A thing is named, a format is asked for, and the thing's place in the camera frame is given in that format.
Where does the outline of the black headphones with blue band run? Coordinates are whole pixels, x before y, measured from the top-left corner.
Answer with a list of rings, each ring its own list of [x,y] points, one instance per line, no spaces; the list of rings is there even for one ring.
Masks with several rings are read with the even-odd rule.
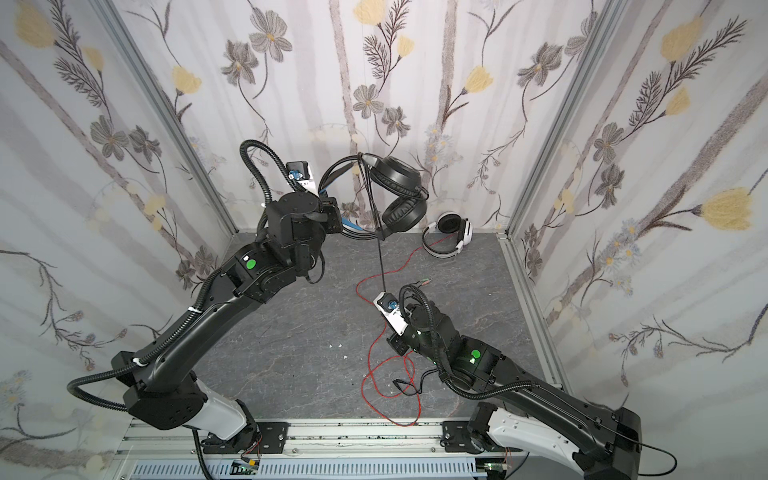
[[[369,197],[370,227],[342,220],[341,234],[357,241],[383,241],[417,226],[427,213],[429,193],[414,167],[392,156],[356,153],[333,163],[321,176],[318,191],[325,194],[331,184],[354,167],[359,169],[360,190]]]

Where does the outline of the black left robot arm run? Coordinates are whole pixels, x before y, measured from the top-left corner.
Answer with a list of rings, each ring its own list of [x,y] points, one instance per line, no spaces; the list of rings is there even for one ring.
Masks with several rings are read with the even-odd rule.
[[[256,436],[247,408],[207,387],[193,369],[239,321],[324,267],[322,245],[342,223],[336,201],[319,194],[308,162],[285,163],[257,140],[243,141],[239,153],[265,198],[255,240],[204,280],[168,331],[137,352],[116,355],[111,370],[70,381],[71,395],[158,430],[202,430],[232,446]]]

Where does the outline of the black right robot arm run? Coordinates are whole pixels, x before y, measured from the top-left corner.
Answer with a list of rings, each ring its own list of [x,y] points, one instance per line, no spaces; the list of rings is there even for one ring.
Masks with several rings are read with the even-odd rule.
[[[557,462],[585,479],[652,478],[642,471],[641,419],[579,400],[528,372],[499,349],[461,334],[413,284],[380,293],[374,305],[401,355],[416,353],[455,395],[475,402],[467,423],[471,453],[520,450]]]

